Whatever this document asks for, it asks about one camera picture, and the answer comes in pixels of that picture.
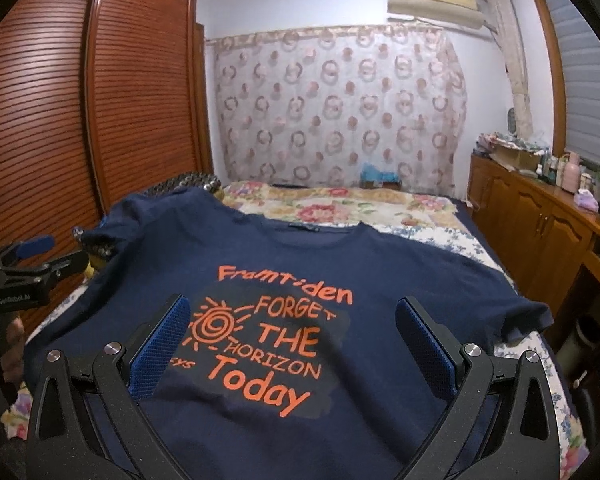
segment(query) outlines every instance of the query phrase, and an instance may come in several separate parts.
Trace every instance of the window blind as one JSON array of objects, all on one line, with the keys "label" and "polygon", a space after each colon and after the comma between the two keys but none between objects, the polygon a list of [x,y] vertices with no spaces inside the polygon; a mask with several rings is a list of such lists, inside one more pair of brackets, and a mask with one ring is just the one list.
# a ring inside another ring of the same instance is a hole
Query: window blind
[{"label": "window blind", "polygon": [[570,0],[546,0],[562,57],[566,149],[600,165],[600,40]]}]

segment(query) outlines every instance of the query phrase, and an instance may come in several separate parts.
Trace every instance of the bed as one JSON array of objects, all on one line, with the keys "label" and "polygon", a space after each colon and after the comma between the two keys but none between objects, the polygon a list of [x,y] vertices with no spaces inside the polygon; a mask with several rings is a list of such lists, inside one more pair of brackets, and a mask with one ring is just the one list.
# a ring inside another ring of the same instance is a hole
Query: bed
[{"label": "bed", "polygon": [[[261,214],[285,222],[350,226],[363,221],[380,232],[437,246],[496,269],[507,277],[515,290],[496,255],[471,221],[464,203],[446,197],[387,189],[289,189],[260,182],[235,182],[225,188],[223,202],[246,214]],[[88,282],[85,282],[74,290],[32,333],[30,339],[70,309],[87,287]],[[515,344],[496,345],[494,354],[518,358],[527,349],[537,352],[544,364],[560,434],[560,478],[568,478],[586,458],[588,451],[582,426],[571,409],[550,348],[538,332],[532,332]],[[23,388],[18,403],[4,415],[3,422],[10,436],[26,436],[30,402],[30,393]]]}]

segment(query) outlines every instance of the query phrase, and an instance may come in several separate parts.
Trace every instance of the pink bottle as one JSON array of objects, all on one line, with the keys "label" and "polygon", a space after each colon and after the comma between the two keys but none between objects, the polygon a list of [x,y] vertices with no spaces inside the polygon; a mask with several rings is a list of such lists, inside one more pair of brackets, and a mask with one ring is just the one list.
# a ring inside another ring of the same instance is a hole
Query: pink bottle
[{"label": "pink bottle", "polygon": [[580,155],[576,152],[569,154],[569,161],[562,173],[562,189],[569,193],[577,193],[580,187]]}]

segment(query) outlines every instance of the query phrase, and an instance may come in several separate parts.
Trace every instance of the cardboard box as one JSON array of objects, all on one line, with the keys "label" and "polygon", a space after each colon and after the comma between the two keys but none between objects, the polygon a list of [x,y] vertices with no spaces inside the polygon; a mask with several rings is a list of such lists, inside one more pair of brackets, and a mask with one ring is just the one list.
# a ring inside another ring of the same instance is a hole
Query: cardboard box
[{"label": "cardboard box", "polygon": [[540,164],[540,155],[534,155],[523,150],[515,150],[507,148],[500,144],[496,144],[495,150],[491,153],[491,158],[501,166],[511,166],[516,170],[535,171]]},{"label": "cardboard box", "polygon": [[361,180],[360,187],[363,189],[393,189],[394,191],[402,190],[401,182],[383,182],[381,180]]}]

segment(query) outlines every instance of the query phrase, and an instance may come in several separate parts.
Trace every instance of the white wall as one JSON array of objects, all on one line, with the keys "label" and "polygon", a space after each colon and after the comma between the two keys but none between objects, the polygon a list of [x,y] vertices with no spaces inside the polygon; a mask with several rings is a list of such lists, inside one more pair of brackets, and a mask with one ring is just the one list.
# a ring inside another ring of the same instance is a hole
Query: white wall
[{"label": "white wall", "polygon": [[525,49],[534,134],[549,146],[554,142],[554,88],[544,30],[534,0],[511,0]]},{"label": "white wall", "polygon": [[[386,0],[209,0],[210,22],[208,38],[221,38],[286,28],[375,25],[387,23]],[[469,175],[470,154],[478,134],[507,131],[507,110],[512,95],[504,67],[504,58],[491,33],[482,30],[448,32],[460,59],[466,78],[468,111],[464,133],[454,158],[457,195],[464,197]],[[216,118],[210,69],[213,57],[207,55],[207,87],[209,120],[214,149],[216,173],[226,175],[219,151],[219,131]]]},{"label": "white wall", "polygon": [[205,35],[210,38],[206,28],[210,25],[210,2],[209,0],[196,0],[196,22],[205,26]]}]

